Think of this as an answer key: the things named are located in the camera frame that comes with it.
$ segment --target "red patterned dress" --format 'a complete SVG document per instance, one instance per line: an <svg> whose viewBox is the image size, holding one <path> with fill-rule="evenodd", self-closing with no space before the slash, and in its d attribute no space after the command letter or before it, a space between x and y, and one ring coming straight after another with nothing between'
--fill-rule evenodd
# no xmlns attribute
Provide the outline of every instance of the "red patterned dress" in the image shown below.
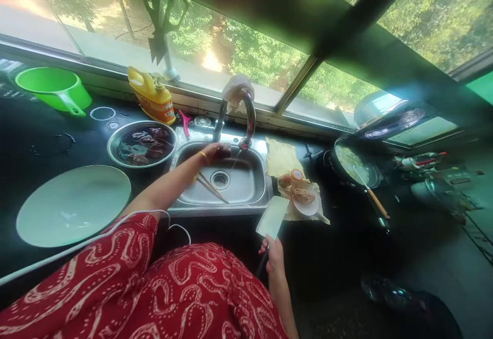
<svg viewBox="0 0 493 339"><path fill-rule="evenodd" d="M8 338L286 338L265 287L216 244L177 248L151 266L157 231L130 217L0 313Z"/></svg>

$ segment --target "yellow bottle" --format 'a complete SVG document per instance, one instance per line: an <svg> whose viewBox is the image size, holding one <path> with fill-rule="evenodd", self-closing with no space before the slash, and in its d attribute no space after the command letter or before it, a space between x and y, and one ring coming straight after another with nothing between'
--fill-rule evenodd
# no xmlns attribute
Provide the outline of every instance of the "yellow bottle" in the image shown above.
<svg viewBox="0 0 493 339"><path fill-rule="evenodd" d="M171 93L164 85L153 80L147 72L128 67L128 81L139 99L142 110L153 120L167 125L176 120Z"/></svg>

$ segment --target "green bucket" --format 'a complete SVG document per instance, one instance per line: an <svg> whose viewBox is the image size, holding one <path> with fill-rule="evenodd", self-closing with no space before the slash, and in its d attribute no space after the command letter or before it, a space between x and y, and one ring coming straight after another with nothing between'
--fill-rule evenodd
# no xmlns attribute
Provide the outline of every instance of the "green bucket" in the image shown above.
<svg viewBox="0 0 493 339"><path fill-rule="evenodd" d="M50 107L69 112L76 117L85 117L83 109L92 102L79 76L65 69L50 67L27 69L17 75L15 82Z"/></svg>

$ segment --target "white ceramic plate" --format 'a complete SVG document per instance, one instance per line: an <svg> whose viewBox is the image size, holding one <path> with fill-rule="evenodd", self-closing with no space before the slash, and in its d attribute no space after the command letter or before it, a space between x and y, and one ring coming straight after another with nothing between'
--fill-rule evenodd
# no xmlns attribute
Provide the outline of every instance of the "white ceramic plate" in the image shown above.
<svg viewBox="0 0 493 339"><path fill-rule="evenodd" d="M315 199L310 204L302 204L293 199L293 189L295 187L301 187L305 189L309 194L313 195ZM291 186L291 200L293 201L294 206L297 210L299 210L305 216L313 216L318 211L318 197L319 194L315 191L312 184L306 183L304 181L300 181Z"/></svg>
<svg viewBox="0 0 493 339"><path fill-rule="evenodd" d="M107 226L129 197L130 180L117 168L94 165L72 169L29 196L17 216L17 232L37 247L72 244Z"/></svg>

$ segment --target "kitchen sink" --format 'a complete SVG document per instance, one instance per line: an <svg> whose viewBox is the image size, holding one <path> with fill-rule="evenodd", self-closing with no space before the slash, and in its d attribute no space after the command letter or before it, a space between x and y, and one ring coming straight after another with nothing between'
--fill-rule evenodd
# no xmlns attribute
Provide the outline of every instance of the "kitchen sink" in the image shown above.
<svg viewBox="0 0 493 339"><path fill-rule="evenodd" d="M212 134L199 131L191 131L190 141L186 140L181 128L177 128L176 133L178 147L170 171L212 141ZM222 134L221 142L231 145L231 158L217 161L201 170L229 204L224 203L202 183L195 181L168 210L172 217L246 215L263 212L273 196L272 181L266 175L267 145L263 140L254 139L250 149L240 151L237 144L240 138Z"/></svg>

